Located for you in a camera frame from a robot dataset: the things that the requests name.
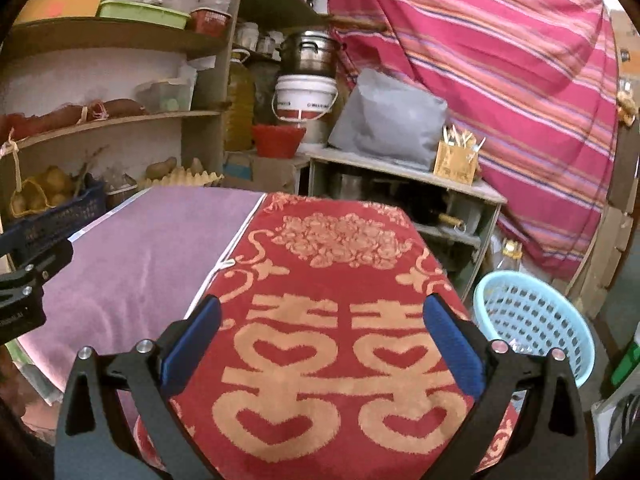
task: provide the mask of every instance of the purple cloth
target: purple cloth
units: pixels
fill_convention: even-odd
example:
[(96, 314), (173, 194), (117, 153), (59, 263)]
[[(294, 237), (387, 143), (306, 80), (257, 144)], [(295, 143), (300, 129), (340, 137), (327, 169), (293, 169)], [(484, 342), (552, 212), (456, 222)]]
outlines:
[[(182, 319), (261, 193), (155, 187), (73, 242), (72, 262), (44, 286), (47, 322), (20, 338), (61, 390), (82, 346), (129, 351)], [(135, 408), (124, 402), (130, 425)]]

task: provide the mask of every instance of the red basket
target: red basket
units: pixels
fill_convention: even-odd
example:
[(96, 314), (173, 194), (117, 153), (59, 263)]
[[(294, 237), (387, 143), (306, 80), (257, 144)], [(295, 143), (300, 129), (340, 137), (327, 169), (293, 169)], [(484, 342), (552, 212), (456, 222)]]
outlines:
[(201, 7), (191, 11), (191, 28), (200, 34), (224, 38), (231, 15), (219, 10)]
[(256, 124), (251, 128), (258, 156), (267, 158), (293, 158), (305, 132), (306, 128), (296, 126)]

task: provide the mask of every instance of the metal screw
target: metal screw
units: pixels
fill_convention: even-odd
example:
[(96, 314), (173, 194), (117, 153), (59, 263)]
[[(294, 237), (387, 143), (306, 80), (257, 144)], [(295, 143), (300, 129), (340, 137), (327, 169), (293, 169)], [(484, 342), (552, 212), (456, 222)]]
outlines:
[(551, 351), (551, 355), (556, 361), (564, 361), (564, 359), (566, 358), (566, 355), (564, 354), (564, 352), (559, 348), (554, 348)]
[(509, 351), (509, 345), (502, 339), (496, 339), (491, 342), (491, 348), (497, 354), (506, 354)]
[(94, 353), (93, 348), (91, 348), (90, 346), (83, 346), (78, 352), (78, 357), (83, 360), (88, 359), (89, 357), (91, 357), (91, 354), (93, 353)]
[(154, 347), (154, 342), (151, 339), (143, 339), (136, 345), (136, 350), (141, 354), (148, 354)]

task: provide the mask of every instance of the green plastic box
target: green plastic box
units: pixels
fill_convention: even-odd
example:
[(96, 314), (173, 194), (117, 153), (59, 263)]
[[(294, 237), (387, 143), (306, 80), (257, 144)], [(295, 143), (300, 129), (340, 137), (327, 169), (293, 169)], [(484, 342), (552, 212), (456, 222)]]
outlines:
[(190, 17), (188, 14), (178, 10), (118, 0), (103, 1), (98, 8), (98, 16), (101, 18), (116, 18), (117, 20), (157, 23), (158, 25), (173, 28), (184, 28)]

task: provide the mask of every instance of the red striped fabric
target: red striped fabric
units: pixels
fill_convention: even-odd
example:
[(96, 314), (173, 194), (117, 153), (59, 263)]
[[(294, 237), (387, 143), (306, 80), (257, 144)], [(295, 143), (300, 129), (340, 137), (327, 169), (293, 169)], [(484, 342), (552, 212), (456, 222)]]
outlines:
[(542, 269), (575, 272), (596, 231), (616, 145), (618, 65), (602, 0), (328, 0), (386, 21), (339, 31), (343, 69), (413, 81), (476, 137), (484, 179), (509, 200), (501, 227)]

